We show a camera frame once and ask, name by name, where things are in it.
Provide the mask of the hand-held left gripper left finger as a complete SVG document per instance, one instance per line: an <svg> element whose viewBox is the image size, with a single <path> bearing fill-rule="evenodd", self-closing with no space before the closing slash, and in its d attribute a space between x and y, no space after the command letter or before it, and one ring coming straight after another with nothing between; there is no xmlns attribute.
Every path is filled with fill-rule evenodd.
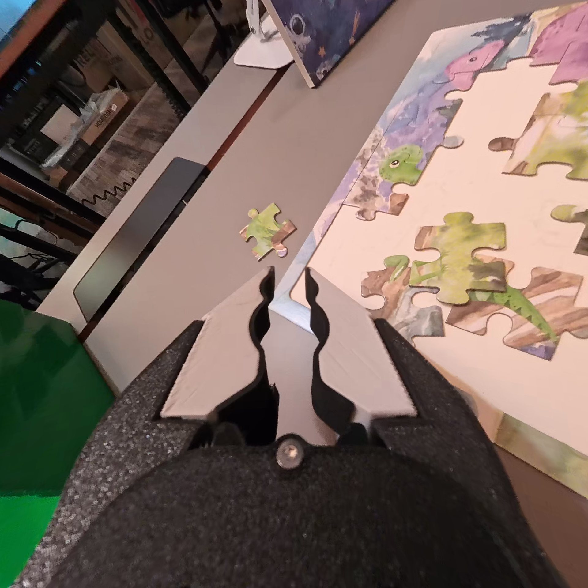
<svg viewBox="0 0 588 588"><path fill-rule="evenodd" d="M275 385L262 346L274 294L275 268L266 266L204 315L161 419L230 424L250 446L275 441Z"/></svg>

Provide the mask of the white stand base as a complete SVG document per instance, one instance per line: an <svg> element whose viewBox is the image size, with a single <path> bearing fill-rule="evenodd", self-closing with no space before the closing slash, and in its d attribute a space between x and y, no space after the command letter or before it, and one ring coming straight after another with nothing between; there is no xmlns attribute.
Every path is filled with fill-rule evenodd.
<svg viewBox="0 0 588 588"><path fill-rule="evenodd" d="M287 44L282 38L270 9L261 15L264 1L246 1L246 19L249 36L233 56L235 65L263 70L279 70L293 62Z"/></svg>

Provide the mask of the brown wooden table top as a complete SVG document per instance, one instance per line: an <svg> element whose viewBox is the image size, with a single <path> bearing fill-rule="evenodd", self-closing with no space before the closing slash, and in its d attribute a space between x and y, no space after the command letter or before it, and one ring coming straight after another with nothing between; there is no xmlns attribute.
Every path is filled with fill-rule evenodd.
<svg viewBox="0 0 588 588"><path fill-rule="evenodd" d="M25 51L40 40L52 26L60 26L76 14L73 1L36 1L25 17L24 24L13 38L1 46L1 77L4 77Z"/></svg>

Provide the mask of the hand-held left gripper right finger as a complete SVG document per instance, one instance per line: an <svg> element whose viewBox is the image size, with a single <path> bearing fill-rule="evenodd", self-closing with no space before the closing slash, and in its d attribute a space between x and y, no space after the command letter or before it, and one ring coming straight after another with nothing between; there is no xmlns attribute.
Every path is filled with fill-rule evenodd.
<svg viewBox="0 0 588 588"><path fill-rule="evenodd" d="M305 270L313 353L311 398L333 446L386 444L384 427L417 423L417 407L370 313L322 276Z"/></svg>

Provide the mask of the dinosaur puzzle tray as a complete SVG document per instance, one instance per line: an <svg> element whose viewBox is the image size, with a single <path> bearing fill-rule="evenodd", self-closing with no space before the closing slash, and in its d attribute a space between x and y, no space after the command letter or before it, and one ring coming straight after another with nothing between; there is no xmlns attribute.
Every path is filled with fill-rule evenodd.
<svg viewBox="0 0 588 588"><path fill-rule="evenodd" d="M539 166L534 176L506 174L511 152L488 148L493 138L521 136L545 93L576 87L551 85L557 65L534 66L528 52L553 19L584 2L530 12L532 28L524 55L508 61L504 69L479 73L467 91L433 83L466 49L467 33L458 31L456 40L449 40L447 30L462 26L434 32L366 142L381 135L387 148L386 130L407 101L422 92L446 90L446 99L463 100L446 135L462 136L464 143L431 152L416 185L394 187L409 196L401 214L378 212L372 221L359 220L355 208L342 204L352 162L279 283L274 312L310 331L306 267L367 306L369 313L381 308L381 296L362 297L363 274L383 269L383 261L392 255L407 256L410 267L413 261L436 260L436 250L415 249L415 237L423 226L443 225L445 215L452 212L470 212L475 224L505 224L504 249L479 249L473 255L484 262L503 261L506 283L524 288L535 267L581 275L575 304L587 307L587 180L567 179L571 167L562 164ZM553 358L543 360L502 343L511 328L504 315L493 315L483 336L445 324L452 306L461 305L441 303L436 293L418 293L413 304L439 306L445 335L415 337L414 345L474 398L483 427L496 445L586 497L587 339L564 333Z"/></svg>

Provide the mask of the black flat pad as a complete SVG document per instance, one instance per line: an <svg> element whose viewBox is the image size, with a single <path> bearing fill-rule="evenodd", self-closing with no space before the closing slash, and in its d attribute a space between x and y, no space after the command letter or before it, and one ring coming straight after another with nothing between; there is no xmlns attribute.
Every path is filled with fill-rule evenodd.
<svg viewBox="0 0 588 588"><path fill-rule="evenodd" d="M93 318L182 198L208 172L206 165L191 160L171 160L74 288L74 298L86 321Z"/></svg>

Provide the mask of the green dinosaur head puzzle piece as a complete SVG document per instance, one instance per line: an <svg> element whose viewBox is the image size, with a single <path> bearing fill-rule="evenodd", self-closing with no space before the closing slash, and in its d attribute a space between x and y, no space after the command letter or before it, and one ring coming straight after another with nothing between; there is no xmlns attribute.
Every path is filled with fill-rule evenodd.
<svg viewBox="0 0 588 588"><path fill-rule="evenodd" d="M362 221L374 220L378 212L399 216L409 196L395 192L394 187L416 185L432 156L415 143L393 149L382 143L383 136L372 135L363 145L353 161L349 190L342 201L355 208Z"/></svg>

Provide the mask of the pink dinosaur head puzzle piece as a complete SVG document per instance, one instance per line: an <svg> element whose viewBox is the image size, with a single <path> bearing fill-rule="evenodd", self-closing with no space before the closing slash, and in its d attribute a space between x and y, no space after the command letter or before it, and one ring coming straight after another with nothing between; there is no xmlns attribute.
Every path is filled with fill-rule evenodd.
<svg viewBox="0 0 588 588"><path fill-rule="evenodd" d="M459 51L433 83L452 90L469 90L479 73L504 69L508 61L523 56L531 28L528 12L448 29L449 40L456 40L458 31L467 33L466 49Z"/></svg>

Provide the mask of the green plastic bin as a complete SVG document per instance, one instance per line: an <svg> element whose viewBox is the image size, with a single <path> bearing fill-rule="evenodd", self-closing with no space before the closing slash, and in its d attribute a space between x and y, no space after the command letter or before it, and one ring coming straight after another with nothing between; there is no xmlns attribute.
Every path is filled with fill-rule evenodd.
<svg viewBox="0 0 588 588"><path fill-rule="evenodd" d="M69 323L1 301L1 587L24 569L113 401Z"/></svg>

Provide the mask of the green grass puzzle piece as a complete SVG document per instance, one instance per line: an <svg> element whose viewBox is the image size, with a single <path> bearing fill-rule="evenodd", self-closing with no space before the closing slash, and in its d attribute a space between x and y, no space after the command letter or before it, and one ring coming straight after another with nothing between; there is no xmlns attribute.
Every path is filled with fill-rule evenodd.
<svg viewBox="0 0 588 588"><path fill-rule="evenodd" d="M473 290L506 291L504 262L484 262L473 255L479 249L504 249L505 224L475 224L470 212L448 213L443 221L443 225L419 229L415 249L434 249L439 257L429 262L413 261L409 285L436 289L437 300L449 305L467 304Z"/></svg>

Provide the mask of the blue purple puzzle piece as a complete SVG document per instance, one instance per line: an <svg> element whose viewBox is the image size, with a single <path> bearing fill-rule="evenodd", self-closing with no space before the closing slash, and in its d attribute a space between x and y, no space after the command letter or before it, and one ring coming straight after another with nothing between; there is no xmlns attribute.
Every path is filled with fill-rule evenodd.
<svg viewBox="0 0 588 588"><path fill-rule="evenodd" d="M460 147L464 138L446 133L463 100L446 99L446 93L446 90L422 92L407 101L386 130L386 147L416 145L423 153L431 153L439 146Z"/></svg>

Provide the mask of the small green brown puzzle piece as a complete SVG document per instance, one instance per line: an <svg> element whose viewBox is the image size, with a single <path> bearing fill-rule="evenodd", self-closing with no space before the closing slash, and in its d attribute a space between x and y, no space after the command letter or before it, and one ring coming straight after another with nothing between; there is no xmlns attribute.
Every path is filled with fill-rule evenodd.
<svg viewBox="0 0 588 588"><path fill-rule="evenodd" d="M247 213L250 221L240 231L240 236L246 242L255 239L256 245L252 248L252 254L257 261L261 261L271 251L275 251L280 258L288 254L288 248L283 241L297 227L289 219L278 222L276 216L280 213L281 209L275 202L261 211L250 209Z"/></svg>

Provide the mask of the group of assembled puzzle pieces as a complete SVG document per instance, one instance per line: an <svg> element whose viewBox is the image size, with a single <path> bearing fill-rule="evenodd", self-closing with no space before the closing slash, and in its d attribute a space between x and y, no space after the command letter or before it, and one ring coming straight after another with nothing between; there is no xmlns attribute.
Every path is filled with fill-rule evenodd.
<svg viewBox="0 0 588 588"><path fill-rule="evenodd" d="M545 93L518 138L493 138L490 151L510 151L503 173L534 176L539 166L570 166L567 179L587 180L587 3L553 19L528 52L533 65L557 65L551 85L575 83L570 92Z"/></svg>

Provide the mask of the brown grey puzzle piece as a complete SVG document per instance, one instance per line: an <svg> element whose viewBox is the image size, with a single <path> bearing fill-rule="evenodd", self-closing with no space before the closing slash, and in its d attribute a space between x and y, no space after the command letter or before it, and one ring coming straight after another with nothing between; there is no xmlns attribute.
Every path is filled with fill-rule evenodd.
<svg viewBox="0 0 588 588"><path fill-rule="evenodd" d="M442 337L443 312L437 305L418 307L413 298L418 293L435 293L433 288L410 285L410 260L405 255L392 255L383 261L384 268L367 271L362 276L363 298L381 296L381 308L370 310L373 319L386 320L408 342L415 337Z"/></svg>

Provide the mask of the green and brown puzzle piece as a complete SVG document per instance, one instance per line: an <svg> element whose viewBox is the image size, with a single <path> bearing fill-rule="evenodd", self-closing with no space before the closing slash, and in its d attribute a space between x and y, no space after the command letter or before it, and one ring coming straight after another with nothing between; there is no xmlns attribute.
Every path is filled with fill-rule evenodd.
<svg viewBox="0 0 588 588"><path fill-rule="evenodd" d="M587 308L575 304L583 276L535 267L522 289L506 284L503 292L471 290L466 305L452 306L445 324L483 336L493 315L511 320L502 343L508 348L551 360L562 334L587 339Z"/></svg>

